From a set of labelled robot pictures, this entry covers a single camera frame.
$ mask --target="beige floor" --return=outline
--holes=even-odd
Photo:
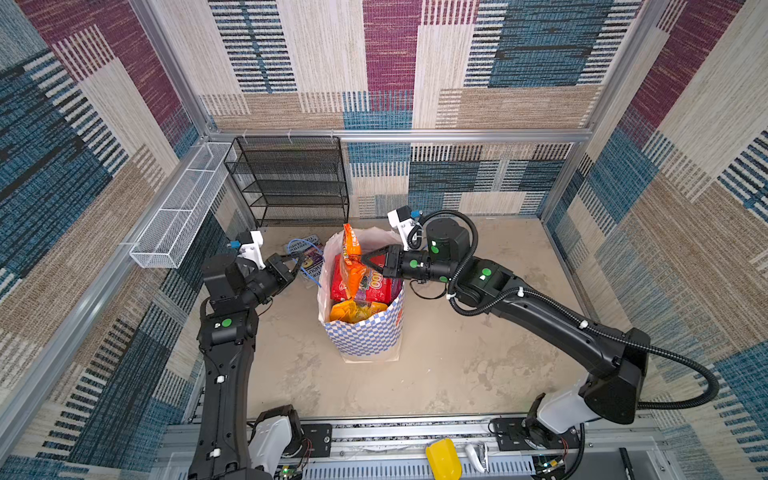
[[[353,221],[354,227],[386,221]],[[538,220],[477,219],[478,257],[579,310]],[[291,238],[338,228],[269,227],[266,255]],[[418,286],[437,294],[437,284]],[[462,317],[444,300],[406,294],[400,360],[344,363],[317,319],[316,286],[297,279],[261,318],[248,416],[292,403],[299,414],[405,415],[527,411],[534,397],[573,382],[583,369],[525,329],[495,316]]]

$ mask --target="yellow container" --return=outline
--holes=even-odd
[[[462,463],[451,439],[443,439],[427,447],[427,459],[435,480],[458,480],[462,477]]]

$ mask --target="white wire basket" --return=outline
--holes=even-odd
[[[178,268],[227,178],[223,161],[235,161],[231,144],[207,142],[179,177],[131,248],[142,268]]]

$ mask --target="grocery bag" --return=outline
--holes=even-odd
[[[372,252],[391,243],[400,243],[400,235],[395,232],[373,228],[356,228],[355,235],[363,253]],[[405,289],[402,280],[396,282],[400,292],[392,304],[383,312],[377,313],[358,323],[328,322],[333,301],[331,300],[331,282],[336,255],[341,253],[344,244],[343,230],[330,237],[323,251],[323,270],[320,272],[320,285],[317,291],[319,307],[318,320],[326,329],[333,345],[339,349],[345,362],[393,362],[400,357],[402,338],[402,305]]]

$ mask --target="blue cord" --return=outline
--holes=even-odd
[[[311,245],[311,246],[315,247],[315,248],[317,249],[317,251],[318,251],[318,252],[322,252],[322,250],[321,250],[321,249],[320,249],[320,248],[319,248],[317,245],[315,245],[314,243],[312,243],[312,242],[310,242],[310,241],[308,241],[308,240],[304,240],[303,238],[294,238],[293,240],[291,240],[290,242],[288,242],[288,250],[290,250],[290,246],[293,244],[293,242],[304,242],[304,243],[308,243],[309,245]],[[314,282],[314,283],[315,283],[315,284],[318,286],[318,288],[322,288],[322,287],[320,286],[320,282],[318,282],[317,280],[315,280],[315,277],[314,277],[314,276],[311,276],[311,275],[309,274],[309,272],[307,272],[307,271],[304,269],[304,267],[303,267],[303,266],[301,266],[301,267],[300,267],[300,269],[301,269],[301,271],[302,271],[302,272],[304,272],[304,275],[306,275],[306,278],[308,278],[308,279],[312,280],[312,281],[313,281],[313,282]]]

